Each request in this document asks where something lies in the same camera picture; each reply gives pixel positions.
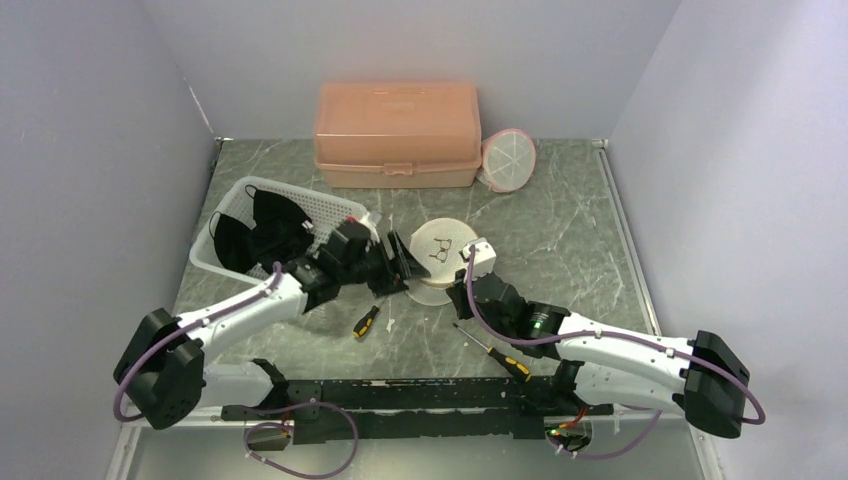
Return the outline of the white mesh laundry bag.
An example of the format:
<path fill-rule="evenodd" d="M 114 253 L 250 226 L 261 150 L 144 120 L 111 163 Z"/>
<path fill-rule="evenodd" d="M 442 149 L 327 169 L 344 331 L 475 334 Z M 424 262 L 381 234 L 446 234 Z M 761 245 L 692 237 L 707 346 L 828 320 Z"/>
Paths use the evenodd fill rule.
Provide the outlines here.
<path fill-rule="evenodd" d="M 455 273 L 467 263 L 461 251 L 478 238 L 469 225 L 453 218 L 436 218 L 419 227 L 411 235 L 409 250 L 430 275 L 410 281 L 407 295 L 428 307 L 450 303 L 446 290 L 453 284 Z"/>

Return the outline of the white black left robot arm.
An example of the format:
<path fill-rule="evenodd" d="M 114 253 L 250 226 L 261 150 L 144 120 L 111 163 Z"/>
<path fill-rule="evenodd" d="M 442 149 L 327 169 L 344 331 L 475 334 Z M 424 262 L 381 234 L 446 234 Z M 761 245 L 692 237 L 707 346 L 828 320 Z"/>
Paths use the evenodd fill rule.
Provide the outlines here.
<path fill-rule="evenodd" d="M 364 284 L 382 298 L 429 275 L 396 231 L 381 238 L 372 225 L 348 219 L 313 253 L 274 263 L 270 277 L 246 291 L 176 316 L 162 308 L 147 314 L 113 372 L 113 416 L 120 422 L 144 419 L 156 430 L 207 406 L 275 419 L 291 407 L 285 376 L 264 359 L 217 365 L 217 357 L 334 300 L 344 286 Z"/>

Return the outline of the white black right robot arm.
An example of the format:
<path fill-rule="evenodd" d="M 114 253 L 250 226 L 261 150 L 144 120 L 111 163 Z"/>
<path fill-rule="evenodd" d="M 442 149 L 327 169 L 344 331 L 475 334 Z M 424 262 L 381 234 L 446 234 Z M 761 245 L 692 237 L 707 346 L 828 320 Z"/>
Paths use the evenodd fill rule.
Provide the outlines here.
<path fill-rule="evenodd" d="M 565 307 L 529 301 L 494 273 L 448 289 L 457 316 L 473 319 L 523 355 L 558 362 L 551 401 L 574 415 L 585 406 L 620 404 L 682 416 L 713 436 L 736 439 L 764 421 L 750 404 L 750 372 L 725 340 L 700 330 L 692 338 L 642 334 L 606 325 Z"/>

